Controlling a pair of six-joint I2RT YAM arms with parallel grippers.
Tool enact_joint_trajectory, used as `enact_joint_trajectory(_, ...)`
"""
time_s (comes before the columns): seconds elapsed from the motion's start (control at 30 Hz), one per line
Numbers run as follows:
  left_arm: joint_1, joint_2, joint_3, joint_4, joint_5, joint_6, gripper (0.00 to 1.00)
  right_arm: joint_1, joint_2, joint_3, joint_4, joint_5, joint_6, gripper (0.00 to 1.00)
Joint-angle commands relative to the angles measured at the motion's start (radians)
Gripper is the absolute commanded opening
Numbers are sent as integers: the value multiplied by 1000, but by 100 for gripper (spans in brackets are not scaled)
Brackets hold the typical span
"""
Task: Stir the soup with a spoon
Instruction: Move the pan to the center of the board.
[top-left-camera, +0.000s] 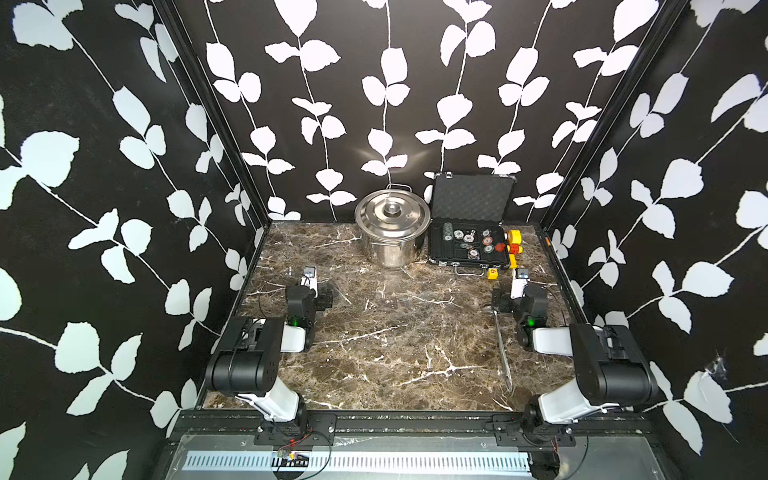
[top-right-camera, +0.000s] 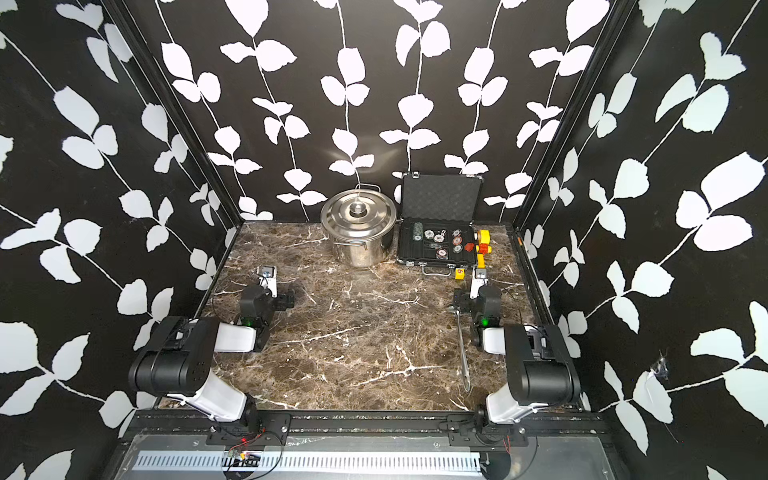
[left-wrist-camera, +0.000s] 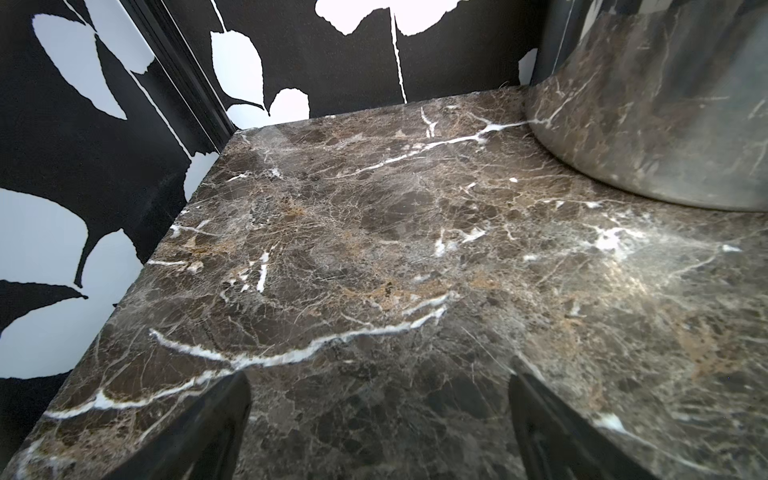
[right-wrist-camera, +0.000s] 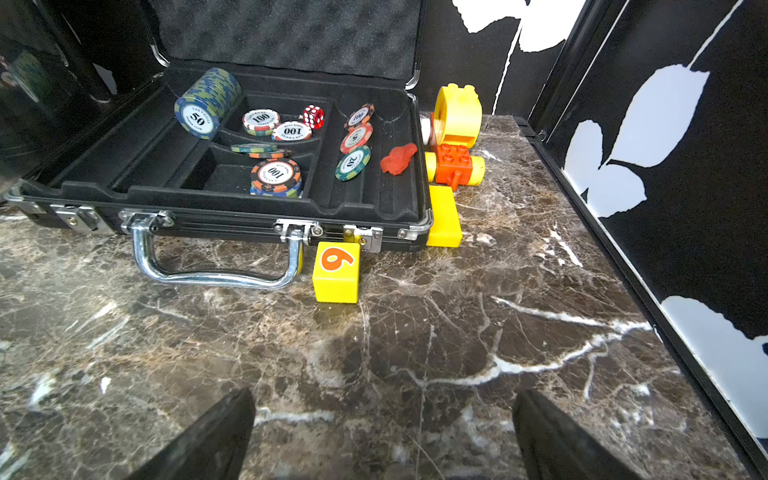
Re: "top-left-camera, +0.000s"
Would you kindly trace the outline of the long steel spoon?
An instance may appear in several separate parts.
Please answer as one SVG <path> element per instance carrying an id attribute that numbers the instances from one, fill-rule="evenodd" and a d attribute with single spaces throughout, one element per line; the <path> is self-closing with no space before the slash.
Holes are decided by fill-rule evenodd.
<path id="1" fill-rule="evenodd" d="M 504 336 L 501 328 L 499 313 L 491 304 L 484 305 L 482 307 L 482 310 L 487 314 L 491 315 L 493 318 L 493 323 L 494 323 L 495 332 L 496 332 L 497 346 L 498 346 L 500 359 L 501 359 L 503 381 L 504 381 L 507 392 L 509 394 L 513 394 L 515 391 L 515 385 L 513 383 L 512 376 L 511 376 L 511 370 L 509 366 L 508 356 L 506 353 L 506 344 L 505 344 L 505 340 L 504 340 Z"/>

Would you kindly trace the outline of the stainless steel pot lid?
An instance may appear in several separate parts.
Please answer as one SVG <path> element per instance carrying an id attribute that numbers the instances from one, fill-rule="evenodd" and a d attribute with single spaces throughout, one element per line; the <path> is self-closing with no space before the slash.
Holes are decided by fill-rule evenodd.
<path id="1" fill-rule="evenodd" d="M 404 239 L 421 235 L 429 226 L 427 203 L 407 190 L 385 189 L 370 193 L 356 206 L 356 224 L 368 235 Z"/>

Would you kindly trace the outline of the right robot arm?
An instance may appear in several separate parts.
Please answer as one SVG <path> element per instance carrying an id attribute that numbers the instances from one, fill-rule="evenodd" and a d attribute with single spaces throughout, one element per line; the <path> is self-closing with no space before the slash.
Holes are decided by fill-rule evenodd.
<path id="1" fill-rule="evenodd" d="M 526 431 L 571 425 L 596 413 L 656 399 L 658 382 L 628 327 L 589 323 L 549 327 L 548 305 L 546 288 L 526 278 L 515 276 L 509 292 L 492 290 L 493 313 L 513 316 L 524 350 L 573 361 L 573 379 L 529 401 L 523 414 Z"/>

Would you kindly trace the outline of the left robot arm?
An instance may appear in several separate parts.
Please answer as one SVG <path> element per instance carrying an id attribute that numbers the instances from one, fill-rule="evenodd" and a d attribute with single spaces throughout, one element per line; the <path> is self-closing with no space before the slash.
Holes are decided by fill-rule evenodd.
<path id="1" fill-rule="evenodd" d="M 286 353 L 306 353 L 315 339 L 320 313 L 333 306 L 334 293 L 306 266 L 299 281 L 285 290 L 284 316 L 230 319 L 205 371 L 205 386 L 256 408 L 266 420 L 295 422 L 305 406 L 300 394 L 279 378 Z"/>

